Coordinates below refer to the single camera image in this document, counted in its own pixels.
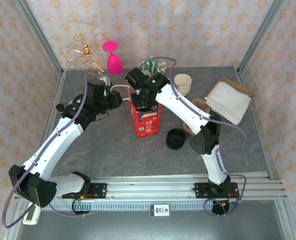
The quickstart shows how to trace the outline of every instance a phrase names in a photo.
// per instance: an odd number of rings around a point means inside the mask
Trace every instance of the green object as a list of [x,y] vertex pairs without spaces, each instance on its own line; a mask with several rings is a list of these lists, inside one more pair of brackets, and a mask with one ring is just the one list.
[[141,67],[141,70],[148,70],[151,74],[154,74],[156,71],[163,74],[166,68],[167,67],[165,62],[158,63],[156,60],[150,60]]

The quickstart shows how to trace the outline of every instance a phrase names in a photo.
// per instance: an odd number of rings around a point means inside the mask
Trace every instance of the black round container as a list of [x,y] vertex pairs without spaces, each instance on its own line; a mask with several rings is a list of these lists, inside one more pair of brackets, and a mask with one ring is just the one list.
[[171,129],[167,133],[166,144],[170,149],[181,149],[186,140],[186,133],[181,129]]

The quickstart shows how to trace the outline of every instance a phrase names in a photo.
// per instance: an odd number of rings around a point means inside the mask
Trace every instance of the pink wine glass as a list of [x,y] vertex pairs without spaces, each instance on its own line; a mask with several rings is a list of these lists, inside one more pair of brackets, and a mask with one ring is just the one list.
[[116,43],[115,41],[106,41],[102,45],[102,49],[106,53],[110,53],[110,56],[107,59],[107,69],[111,75],[119,75],[123,71],[122,61],[117,55],[113,54],[113,52],[116,51],[117,48],[118,43]]

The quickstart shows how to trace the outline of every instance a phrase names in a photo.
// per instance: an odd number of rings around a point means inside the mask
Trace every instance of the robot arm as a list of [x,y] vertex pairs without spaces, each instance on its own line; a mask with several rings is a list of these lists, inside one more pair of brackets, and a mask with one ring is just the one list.
[[[132,103],[136,108],[150,108],[160,103],[174,112],[192,129],[196,136],[190,141],[190,146],[203,158],[208,171],[211,191],[215,195],[224,192],[230,184],[230,177],[224,174],[224,169],[221,169],[221,166],[223,166],[221,157],[219,152],[216,153],[219,148],[220,125],[200,118],[187,108],[176,98],[169,80],[159,72],[148,77],[138,68],[134,68],[126,75],[125,79],[135,90],[138,90],[137,93],[131,95]],[[209,119],[220,120],[217,115],[211,116],[194,106],[179,92],[177,94],[190,108],[195,109],[201,115]],[[78,100],[81,96],[76,97],[66,107],[62,104],[57,105],[56,108],[61,113],[62,118],[45,143],[74,117],[80,107]],[[105,87],[104,84],[94,85],[88,83],[85,103],[79,116],[48,146],[41,155],[38,164],[32,168],[19,185],[16,191],[17,194],[41,208],[47,206],[54,197],[64,194],[80,193],[81,196],[87,195],[90,190],[90,178],[87,176],[79,172],[73,172],[68,176],[50,177],[51,173],[70,144],[91,122],[96,120],[96,116],[118,108],[122,101],[122,97],[118,92],[110,92],[109,88]],[[13,186],[32,165],[43,146],[22,167],[14,165],[9,170]],[[221,166],[216,160],[216,155],[219,155]]]
[[[67,193],[79,193],[86,195],[90,189],[90,178],[79,173],[73,172],[68,176],[51,177],[51,173],[70,144],[96,120],[99,114],[105,114],[108,110],[120,107],[123,99],[119,92],[110,92],[110,88],[105,84],[87,83],[87,92],[84,105],[75,119],[74,123],[69,125],[65,131],[61,132],[49,144],[46,151],[40,156],[38,163],[32,168],[24,180],[20,183],[16,193],[29,200],[37,206],[43,208],[47,206],[54,197]],[[83,95],[77,96],[68,106],[58,104],[57,110],[62,118],[59,123],[39,148],[39,150],[27,160],[22,167],[14,165],[9,170],[10,180],[13,186],[18,182],[21,176],[26,172],[36,160],[36,157],[44,148],[46,143],[58,131],[66,126],[80,108],[79,99]]]
[[[181,118],[193,131],[196,136],[191,140],[190,146],[197,153],[201,154],[208,171],[209,183],[214,192],[222,192],[230,183],[230,177],[220,168],[216,154],[223,170],[223,163],[220,153],[216,153],[219,148],[220,125],[200,118],[184,105],[175,96],[169,80],[161,73],[156,72],[151,77],[144,75],[138,68],[134,68],[125,77],[126,81],[138,93],[131,95],[132,103],[136,108],[150,108],[157,103],[166,106],[179,118]],[[178,97],[183,99],[189,107],[195,109],[202,116],[208,119],[220,120],[218,115],[211,116],[193,105],[188,99],[183,97],[178,91]]]

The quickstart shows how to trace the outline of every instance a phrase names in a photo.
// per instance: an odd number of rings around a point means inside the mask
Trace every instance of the paper cup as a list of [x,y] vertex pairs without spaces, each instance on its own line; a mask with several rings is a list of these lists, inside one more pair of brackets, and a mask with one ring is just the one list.
[[183,95],[183,96],[186,96],[189,92],[190,92],[190,88],[188,90],[184,90],[184,91],[181,91],[181,90],[178,90],[178,92]]
[[175,86],[175,88],[180,92],[185,92],[185,91],[190,90],[190,87],[177,87],[177,86]]
[[177,74],[174,77],[174,84],[178,88],[190,88],[192,85],[192,78],[187,74]]

